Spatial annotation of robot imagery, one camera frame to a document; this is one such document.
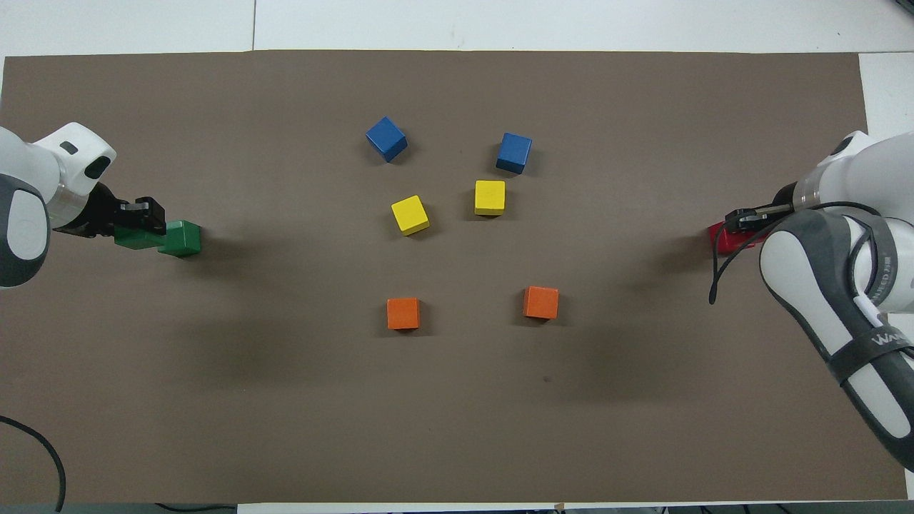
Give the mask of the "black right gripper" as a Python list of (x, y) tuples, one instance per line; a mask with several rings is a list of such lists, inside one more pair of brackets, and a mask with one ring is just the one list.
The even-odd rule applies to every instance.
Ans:
[(770, 204), (764, 206), (764, 213), (756, 209), (737, 208), (725, 215), (726, 231), (763, 230), (770, 224), (768, 215), (783, 215), (794, 212), (793, 195), (797, 183), (792, 182), (781, 188)]

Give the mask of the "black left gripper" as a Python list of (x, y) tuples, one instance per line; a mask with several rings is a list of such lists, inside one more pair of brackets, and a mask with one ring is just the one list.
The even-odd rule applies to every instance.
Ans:
[(154, 198), (127, 203), (104, 183), (97, 183), (81, 213), (71, 222), (71, 234), (82, 238), (111, 237), (117, 228), (166, 234), (166, 211)]

